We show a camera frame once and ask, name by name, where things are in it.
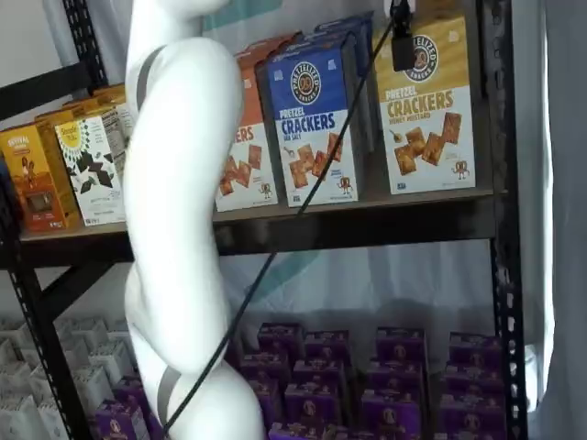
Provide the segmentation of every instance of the snack box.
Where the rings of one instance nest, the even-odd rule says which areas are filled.
[[[342,423],[337,382],[292,382],[288,384],[283,397],[289,420]]]
[[[499,371],[448,363],[442,380],[448,392],[504,396],[504,381]]]
[[[49,121],[0,132],[10,178],[30,232],[49,232],[80,225],[72,188]]]
[[[335,359],[352,368],[348,330],[308,332],[304,340],[305,354],[309,358]]]
[[[85,225],[124,222],[125,142],[116,110],[98,108],[55,131]]]
[[[287,353],[282,350],[248,353],[240,360],[240,374],[247,380],[275,379],[282,389],[292,378]]]
[[[104,401],[95,412],[95,420],[103,438],[149,438],[143,413],[134,401]]]
[[[282,186],[278,187],[282,173],[275,125],[270,121],[271,101],[262,98],[267,88],[264,64],[268,55],[259,49],[237,56],[245,106],[216,192],[219,212],[277,204],[278,193],[283,193]]]
[[[457,10],[418,7],[412,34],[412,70],[394,71],[390,38],[375,61],[391,192],[472,188],[475,148],[465,17]]]
[[[334,152],[357,84],[356,39],[320,42],[268,64],[288,204],[301,206]],[[356,202],[363,183],[360,112],[311,204]]]
[[[299,324],[263,323],[257,333],[257,340],[262,350],[287,351],[290,362],[294,364],[296,360],[305,358],[304,335],[305,331]]]
[[[256,379],[249,380],[249,385],[259,399],[265,429],[270,430],[273,423],[283,420],[279,383],[275,379]]]
[[[452,332],[449,359],[455,364],[502,370],[502,344],[496,336]]]
[[[365,427],[394,433],[397,439],[419,439],[422,435],[422,409],[417,392],[394,390],[364,391],[360,399]]]
[[[504,399],[471,394],[445,393],[437,413],[440,432],[461,431],[504,433]]]
[[[327,430],[321,423],[274,423],[269,440],[324,440]]]

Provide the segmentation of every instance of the pretzel cracker box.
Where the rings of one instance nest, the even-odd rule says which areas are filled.
[[[418,7],[413,35],[412,70],[393,70],[390,38],[375,61],[392,194],[472,188],[475,153],[465,17]]]
[[[301,206],[324,171],[349,114],[357,81],[351,34],[274,57],[268,65],[287,201]],[[359,200],[364,138],[355,112],[311,204]]]

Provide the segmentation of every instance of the purple product box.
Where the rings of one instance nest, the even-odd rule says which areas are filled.
[[[397,440],[421,438],[422,412],[416,393],[365,390],[360,404],[363,424],[368,429],[393,433]]]
[[[451,333],[449,359],[455,364],[502,369],[502,345],[495,336]]]
[[[309,358],[342,360],[345,367],[352,368],[348,330],[309,332],[304,345]]]
[[[498,371],[448,363],[443,380],[448,392],[504,396],[504,382]]]
[[[282,389],[292,378],[287,353],[282,350],[245,355],[240,361],[240,374],[246,380],[275,379]]]
[[[372,359],[367,367],[367,383],[377,389],[423,392],[422,364],[397,360]]]
[[[445,433],[505,432],[504,399],[471,394],[443,394],[438,406],[438,427]]]
[[[326,429],[322,424],[274,423],[270,440],[323,440]]]
[[[249,385],[255,391],[257,399],[259,399],[265,429],[269,430],[275,422],[279,422],[283,418],[282,400],[277,380],[249,380]]]
[[[257,334],[261,350],[282,349],[287,351],[292,365],[305,358],[304,329],[299,324],[264,323]]]
[[[340,398],[336,382],[294,382],[284,393],[290,420],[331,424],[341,423]]]
[[[149,438],[140,407],[133,401],[103,401],[95,413],[100,435],[104,438],[143,440]]]

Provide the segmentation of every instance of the cardboard box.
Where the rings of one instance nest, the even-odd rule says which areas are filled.
[[[104,401],[95,413],[95,420],[103,438],[149,438],[143,413],[133,401]]]
[[[0,132],[0,148],[29,231],[47,232],[80,224],[50,122]]]
[[[258,50],[237,56],[245,107],[216,192],[219,212],[277,204],[278,193],[282,193],[277,186],[282,179],[275,125],[267,121],[271,109],[261,101],[261,88],[266,82],[261,66],[267,55]]]
[[[115,110],[96,110],[55,127],[86,226],[124,222],[125,142]]]
[[[104,367],[110,385],[115,387],[123,377],[132,374],[133,369],[127,348],[120,341],[106,342],[90,355],[90,363]]]
[[[274,57],[268,65],[288,204],[301,206],[334,151],[356,89],[356,41],[351,35]],[[365,141],[353,116],[311,204],[359,200]]]
[[[39,440],[48,437],[31,396],[0,400],[0,437],[6,440]]]
[[[412,33],[412,70],[393,70],[390,38],[375,61],[392,194],[472,188],[475,150],[465,17],[446,8],[439,14],[418,7]]]

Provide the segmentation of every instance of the product box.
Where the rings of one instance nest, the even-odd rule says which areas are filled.
[[[80,224],[50,122],[0,132],[0,149],[29,231],[47,232]]]
[[[114,399],[108,377],[102,367],[91,366],[76,369],[72,373],[72,377],[87,416],[93,416],[103,401]]]
[[[219,212],[278,203],[276,182],[281,181],[275,125],[265,123],[271,116],[261,101],[266,82],[260,66],[266,61],[264,50],[237,56],[244,87],[244,113],[225,164],[216,193]]]
[[[282,397],[279,393],[279,383],[275,379],[249,380],[249,385],[259,399],[263,411],[265,429],[271,429],[274,422],[283,420]]]
[[[465,17],[418,7],[415,67],[394,71],[392,40],[375,70],[392,194],[475,186]],[[382,31],[373,41],[378,41]]]
[[[504,399],[445,393],[438,406],[440,432],[505,432]]]
[[[455,364],[502,370],[502,345],[498,337],[453,332],[449,359]]]
[[[274,423],[269,431],[269,440],[323,440],[326,433],[326,428],[320,423]]]
[[[282,389],[292,378],[287,353],[282,350],[245,355],[240,361],[240,374],[247,380],[275,379]]]
[[[420,439],[422,412],[417,393],[394,390],[365,390],[361,399],[364,426],[395,433],[395,438]]]
[[[149,439],[143,413],[134,401],[104,401],[95,412],[103,438]]]
[[[124,222],[125,143],[116,110],[95,110],[55,131],[85,225]]]
[[[424,391],[424,375],[419,362],[372,359],[366,371],[369,387],[396,391]]]
[[[259,348],[262,350],[282,349],[292,364],[305,358],[304,329],[299,324],[263,323],[257,333]]]
[[[81,336],[90,352],[101,344],[108,342],[108,333],[104,320],[101,318],[87,318],[72,322],[72,335]]]
[[[305,354],[309,358],[335,359],[352,368],[349,331],[308,332],[304,340]]]
[[[50,440],[70,440],[55,399],[43,401],[39,405],[39,415]]]
[[[442,380],[448,392],[504,396],[504,381],[498,371],[448,363]]]
[[[277,55],[268,65],[288,204],[301,206],[324,171],[357,83],[354,37]],[[311,204],[359,200],[365,142],[355,112]]]
[[[293,382],[287,386],[283,397],[289,420],[342,423],[337,382]]]
[[[0,421],[0,438],[5,440],[39,440],[48,437],[31,396],[0,399]]]
[[[106,342],[99,346],[90,355],[90,363],[104,367],[108,381],[113,387],[133,372],[127,348],[120,341]]]

